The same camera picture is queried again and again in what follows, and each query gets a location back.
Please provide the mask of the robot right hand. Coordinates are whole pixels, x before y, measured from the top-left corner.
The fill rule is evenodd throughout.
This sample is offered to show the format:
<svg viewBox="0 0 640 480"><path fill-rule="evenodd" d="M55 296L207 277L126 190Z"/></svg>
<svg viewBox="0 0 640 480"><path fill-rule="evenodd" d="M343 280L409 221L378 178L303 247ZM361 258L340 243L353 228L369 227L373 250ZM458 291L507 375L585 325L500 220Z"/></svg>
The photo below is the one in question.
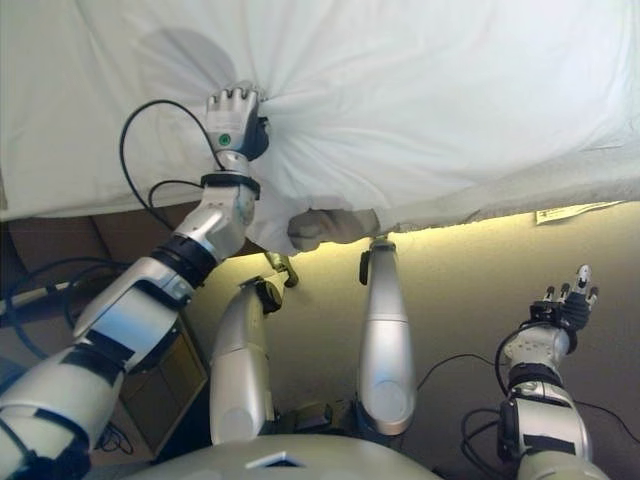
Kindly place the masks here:
<svg viewBox="0 0 640 480"><path fill-rule="evenodd" d="M549 286L542 298L544 312L550 315L549 322L569 331L586 327L593 307L599 298L599 288L592 284L592 268L581 265L572 284L564 283L560 294Z"/></svg>

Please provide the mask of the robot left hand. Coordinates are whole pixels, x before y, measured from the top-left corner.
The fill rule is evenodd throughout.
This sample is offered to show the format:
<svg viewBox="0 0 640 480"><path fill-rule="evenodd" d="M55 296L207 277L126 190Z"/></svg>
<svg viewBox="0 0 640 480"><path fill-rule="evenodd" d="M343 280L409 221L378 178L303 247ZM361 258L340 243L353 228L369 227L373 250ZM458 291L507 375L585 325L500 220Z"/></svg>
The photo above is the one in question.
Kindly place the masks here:
<svg viewBox="0 0 640 480"><path fill-rule="evenodd" d="M207 99L205 132L216 153L234 151L253 161L266 152L269 121L259 112L261 100L259 88L246 81Z"/></svg>

